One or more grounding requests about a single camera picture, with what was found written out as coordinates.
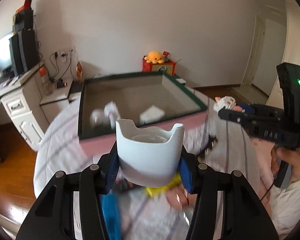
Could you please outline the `person's right hand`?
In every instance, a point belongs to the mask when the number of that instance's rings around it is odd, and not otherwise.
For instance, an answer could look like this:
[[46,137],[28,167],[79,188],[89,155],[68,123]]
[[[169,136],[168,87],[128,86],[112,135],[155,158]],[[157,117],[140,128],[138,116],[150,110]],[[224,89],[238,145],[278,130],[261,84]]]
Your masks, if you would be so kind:
[[300,180],[300,148],[297,151],[288,150],[283,147],[271,149],[271,171],[276,174],[279,171],[278,159],[285,161],[292,166],[292,175],[290,177],[290,183],[294,183]]

